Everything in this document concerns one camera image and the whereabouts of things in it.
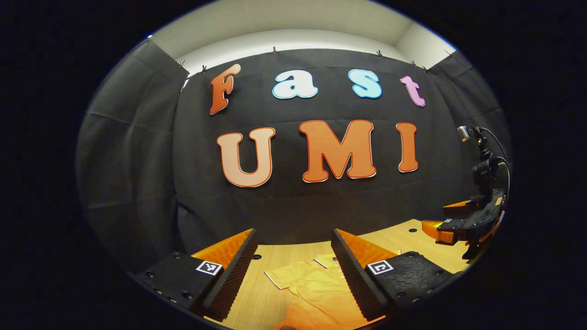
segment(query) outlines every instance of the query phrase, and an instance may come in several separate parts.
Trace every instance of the wooden table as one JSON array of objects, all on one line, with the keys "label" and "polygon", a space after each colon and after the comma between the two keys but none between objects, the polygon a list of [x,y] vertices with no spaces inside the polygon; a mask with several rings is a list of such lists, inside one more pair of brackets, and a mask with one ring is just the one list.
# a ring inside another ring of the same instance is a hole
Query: wooden table
[{"label": "wooden table", "polygon": [[[417,231],[411,233],[409,231],[411,228]],[[421,222],[418,220],[410,220],[359,237],[390,251],[419,252],[452,273],[468,267],[466,260],[461,259],[467,251],[464,241],[457,242],[455,246],[436,244],[434,239],[422,232]],[[263,272],[297,261],[311,260],[319,254],[330,253],[334,253],[330,247],[330,241],[294,245],[259,245],[256,254],[260,254],[262,258],[251,261],[228,318],[222,323],[211,321],[236,330],[272,329],[285,319],[289,300],[294,295],[288,289],[279,290]]]}]

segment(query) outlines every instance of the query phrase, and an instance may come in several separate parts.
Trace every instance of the white wall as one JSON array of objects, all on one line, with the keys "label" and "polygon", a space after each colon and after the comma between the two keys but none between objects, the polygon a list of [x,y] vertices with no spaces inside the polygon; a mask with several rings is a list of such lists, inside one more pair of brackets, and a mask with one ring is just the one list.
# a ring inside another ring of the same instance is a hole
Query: white wall
[{"label": "white wall", "polygon": [[273,51],[273,46],[278,52],[290,49],[327,48],[377,54],[380,50],[387,58],[409,63],[407,57],[385,43],[346,33],[309,29],[263,31],[237,36],[196,49],[177,58],[176,61],[185,61],[183,67],[191,76],[202,71],[202,65],[209,69],[239,58],[269,53]]},{"label": "white wall", "polygon": [[456,49],[434,32],[414,22],[396,45],[407,62],[430,69]]}]

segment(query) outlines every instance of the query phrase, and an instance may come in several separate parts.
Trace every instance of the letter m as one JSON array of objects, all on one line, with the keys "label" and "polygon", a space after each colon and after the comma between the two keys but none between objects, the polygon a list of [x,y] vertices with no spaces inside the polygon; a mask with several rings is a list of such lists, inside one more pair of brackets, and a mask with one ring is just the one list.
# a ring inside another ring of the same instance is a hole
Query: letter m
[{"label": "letter m", "polygon": [[371,131],[373,123],[368,120],[353,120],[342,142],[323,120],[303,122],[299,130],[306,134],[308,141],[308,171],[303,174],[305,182],[323,182],[328,179],[324,171],[322,157],[326,160],[332,174],[342,177],[352,156],[347,175],[352,179],[372,177],[377,173],[371,157]]}]

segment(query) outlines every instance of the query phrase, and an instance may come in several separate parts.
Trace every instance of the cable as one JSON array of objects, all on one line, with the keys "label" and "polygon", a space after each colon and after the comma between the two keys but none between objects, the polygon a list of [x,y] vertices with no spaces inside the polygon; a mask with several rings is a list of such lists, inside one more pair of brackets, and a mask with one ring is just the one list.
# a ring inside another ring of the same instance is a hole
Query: cable
[{"label": "cable", "polygon": [[505,160],[505,158],[497,156],[495,157],[497,159],[501,159],[502,162],[498,163],[498,164],[505,164],[505,168],[508,170],[508,194],[507,196],[505,196],[505,200],[508,200],[508,198],[510,197],[510,166],[508,165],[508,162]]},{"label": "cable", "polygon": [[508,161],[508,156],[505,154],[504,147],[501,145],[501,143],[500,143],[500,141],[497,139],[497,137],[496,137],[496,136],[495,136],[495,135],[494,135],[494,134],[493,134],[493,133],[492,133],[490,130],[486,129],[485,127],[479,127],[479,130],[486,130],[486,131],[487,131],[487,133],[491,134],[491,136],[492,136],[492,137],[495,139],[495,141],[497,141],[497,144],[499,144],[499,145],[500,145],[501,152],[504,154],[504,157],[505,157],[504,161],[507,163],[507,161]]}]

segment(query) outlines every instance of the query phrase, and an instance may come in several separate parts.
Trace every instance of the yellow shirt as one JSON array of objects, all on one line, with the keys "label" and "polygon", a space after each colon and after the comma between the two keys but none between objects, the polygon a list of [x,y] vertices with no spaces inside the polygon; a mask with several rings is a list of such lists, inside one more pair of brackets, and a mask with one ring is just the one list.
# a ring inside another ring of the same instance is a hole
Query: yellow shirt
[{"label": "yellow shirt", "polygon": [[295,295],[285,320],[274,330],[282,326],[296,330],[356,329],[383,318],[369,322],[363,317],[334,254],[314,258],[315,264],[323,265],[321,269],[311,262],[301,261],[265,272],[277,287],[287,285]]}]

